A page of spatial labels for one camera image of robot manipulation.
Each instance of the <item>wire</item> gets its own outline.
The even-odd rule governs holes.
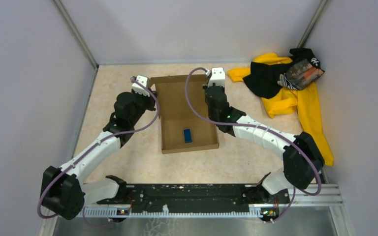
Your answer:
[[[322,182],[321,182],[321,177],[319,176],[318,174],[318,170],[316,169],[315,165],[312,163],[312,161],[310,160],[310,158],[306,155],[306,153],[304,151],[302,151],[295,143],[293,143],[291,140],[289,140],[288,138],[286,138],[285,136],[279,134],[278,132],[276,131],[273,131],[271,129],[268,129],[266,127],[263,127],[261,125],[255,125],[255,124],[238,124],[238,123],[230,123],[230,122],[217,122],[217,121],[213,121],[213,120],[210,120],[208,118],[204,118],[203,116],[201,116],[196,110],[195,108],[192,106],[192,104],[190,103],[190,100],[189,100],[189,96],[188,96],[188,85],[189,85],[189,80],[190,80],[190,77],[192,76],[192,74],[195,72],[195,71],[198,71],[198,70],[202,70],[204,72],[207,72],[208,70],[203,68],[203,67],[197,67],[195,69],[193,69],[189,74],[188,74],[188,77],[186,78],[186,82],[185,82],[185,98],[186,98],[186,101],[190,107],[190,109],[193,111],[193,113],[195,113],[195,115],[199,118],[201,118],[202,120],[206,121],[206,122],[209,122],[209,123],[212,123],[212,124],[215,124],[215,125],[232,125],[232,126],[243,126],[243,127],[252,127],[252,128],[255,128],[255,129],[261,129],[261,130],[265,130],[275,136],[277,136],[278,138],[282,139],[283,141],[285,141],[286,143],[288,143],[289,145],[291,145],[292,147],[294,147],[301,155],[302,157],[305,159],[305,161],[309,164],[309,166],[311,167],[312,171],[314,172],[314,175],[315,175],[315,179],[316,179],[316,183],[318,184],[318,189],[316,190],[316,192],[314,193],[310,193],[306,190],[302,190],[300,189],[303,193],[305,194],[308,194],[308,195],[311,195],[311,196],[315,196],[315,195],[318,195],[320,192],[321,192],[321,189],[322,189]],[[278,219],[283,216],[285,214],[285,212],[290,208],[290,206],[292,205],[292,202],[293,202],[293,199],[295,198],[295,194],[296,194],[296,190],[295,190],[295,187],[293,188],[293,195],[292,195],[292,199],[290,201],[290,203],[287,205],[285,211],[278,217]]]
[[[136,132],[140,132],[140,131],[143,131],[145,129],[147,129],[148,127],[150,127],[150,125],[152,125],[159,113],[160,113],[160,104],[156,98],[156,96],[148,89],[146,88],[145,86],[143,86],[142,84],[140,84],[139,82],[137,82],[135,79],[132,79],[131,80],[132,82],[136,83],[137,85],[139,85],[140,87],[142,87],[145,91],[147,91],[150,96],[154,99],[154,101],[156,102],[156,106],[157,106],[157,111],[156,111],[156,115],[153,117],[153,119],[150,121],[150,123],[148,123],[146,126],[142,127],[142,128],[139,128],[139,129],[136,129],[136,130],[128,130],[128,131],[122,131],[122,132],[117,132],[117,133],[114,133],[114,134],[111,134],[111,135],[108,135],[106,136],[105,138],[101,139],[99,143],[103,143],[105,140],[107,139],[110,139],[112,137],[115,137],[115,136],[118,136],[118,135],[122,135],[122,134],[132,134],[132,133],[136,133]],[[53,215],[43,215],[41,213],[41,205],[43,203],[43,200],[44,200],[44,197],[47,195],[47,193],[50,191],[51,187],[53,187],[53,185],[64,175],[66,174],[69,170],[71,170],[75,165],[77,165],[83,158],[85,158],[93,149],[95,149],[95,147],[97,147],[99,145],[99,143],[95,143],[93,144],[88,150],[86,150],[86,152],[84,152],[76,161],[73,162],[73,165],[70,165],[68,166],[64,171],[62,171],[58,176],[56,176],[49,184],[48,186],[44,189],[43,193],[41,194],[40,196],[40,199],[38,201],[38,205],[37,205],[37,214],[40,218],[42,219],[50,219],[50,218],[53,218],[53,217],[56,217],[57,214],[53,214]]]
[[[128,195],[128,198],[131,200],[131,202],[129,203],[129,208],[128,208],[128,214],[131,213],[131,208],[132,208],[132,198],[131,198],[131,195]]]
[[[296,196],[296,188],[295,187],[293,187],[293,194],[292,194],[292,198],[290,199],[290,202],[289,202],[289,204],[287,205],[287,207],[286,207],[286,209],[278,216],[278,218],[276,218],[276,219],[272,219],[272,220],[270,220],[270,221],[264,221],[264,222],[266,222],[266,223],[272,223],[272,224],[274,224],[276,221],[278,221],[278,220],[280,220],[285,214],[286,214],[286,212],[287,212],[287,210],[290,208],[290,206],[292,205],[292,203],[293,203],[293,199],[295,199],[295,196]]]
[[[275,209],[279,208],[279,199],[278,197],[275,197]]]

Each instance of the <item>pile of clothes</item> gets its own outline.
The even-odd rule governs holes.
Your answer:
[[[233,82],[244,82],[261,97],[271,118],[297,111],[302,129],[314,138],[325,164],[332,166],[334,157],[322,132],[315,84],[324,71],[311,49],[295,48],[289,52],[292,56],[284,58],[275,53],[258,56],[250,68],[235,68],[227,74]]]

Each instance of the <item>cable tie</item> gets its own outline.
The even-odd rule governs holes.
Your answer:
[[[256,131],[256,129],[259,127],[259,124],[256,124],[255,125],[255,128],[253,130],[253,142],[255,143],[255,136],[254,136],[254,132]]]
[[[264,147],[264,135],[266,134],[266,132],[270,129],[270,126],[267,126],[267,129],[263,132],[263,134],[261,135],[261,145]]]

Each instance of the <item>blue block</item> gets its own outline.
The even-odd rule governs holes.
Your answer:
[[[190,133],[190,129],[184,129],[183,136],[185,138],[185,143],[192,143],[192,134]]]

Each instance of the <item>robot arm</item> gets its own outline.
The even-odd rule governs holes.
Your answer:
[[[271,195],[291,186],[306,189],[315,177],[314,172],[301,154],[288,142],[282,140],[280,135],[303,150],[316,169],[320,171],[324,165],[324,159],[312,136],[306,132],[302,132],[300,135],[284,133],[257,122],[246,113],[229,105],[225,95],[225,73],[223,68],[213,68],[212,71],[207,71],[206,75],[209,80],[204,89],[209,119],[216,122],[255,125],[256,128],[230,124],[217,125],[217,127],[224,133],[247,139],[263,146],[283,161],[283,168],[265,176],[261,181],[261,186],[268,192],[268,196],[265,196],[265,198],[271,197]],[[264,127],[264,129],[258,129],[257,127],[259,126]]]
[[[148,78],[137,76],[134,79],[147,87]],[[117,177],[107,176],[106,179],[93,183],[84,181],[108,156],[127,143],[133,135],[135,124],[146,110],[154,111],[154,106],[154,99],[136,83],[132,84],[131,92],[120,93],[114,104],[115,111],[96,140],[59,168],[50,166],[46,169],[41,194],[54,178],[63,171],[67,172],[51,186],[43,198],[42,205],[69,220],[74,218],[83,206],[100,200],[114,197],[127,200],[124,191],[126,183]],[[77,163],[78,158],[83,155],[85,157]]]

